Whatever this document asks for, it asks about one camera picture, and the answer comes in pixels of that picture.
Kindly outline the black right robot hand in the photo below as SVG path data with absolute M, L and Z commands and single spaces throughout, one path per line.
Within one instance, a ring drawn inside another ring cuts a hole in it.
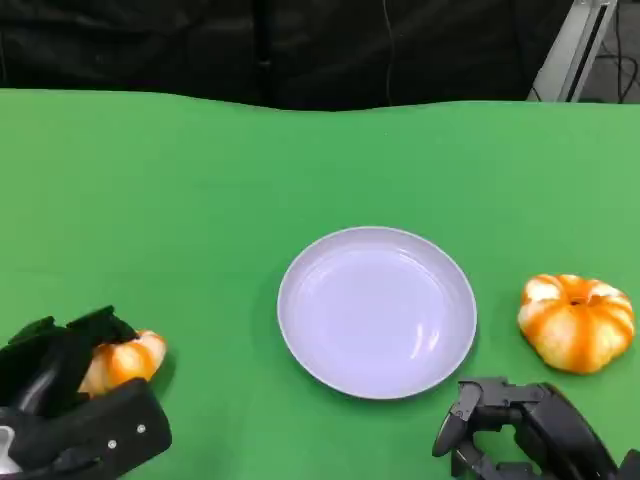
M 495 463 L 474 443 L 478 432 L 515 429 L 527 462 Z M 451 476 L 476 479 L 614 479 L 621 472 L 579 410 L 549 383 L 511 384 L 504 377 L 458 382 L 432 455 L 448 455 Z

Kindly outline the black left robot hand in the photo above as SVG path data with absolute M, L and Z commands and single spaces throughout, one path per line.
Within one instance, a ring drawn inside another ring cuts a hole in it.
M 64 326 L 52 316 L 36 320 L 1 348 L 1 405 L 45 418 L 62 415 L 90 399 L 81 384 L 97 347 L 137 337 L 112 306 Z

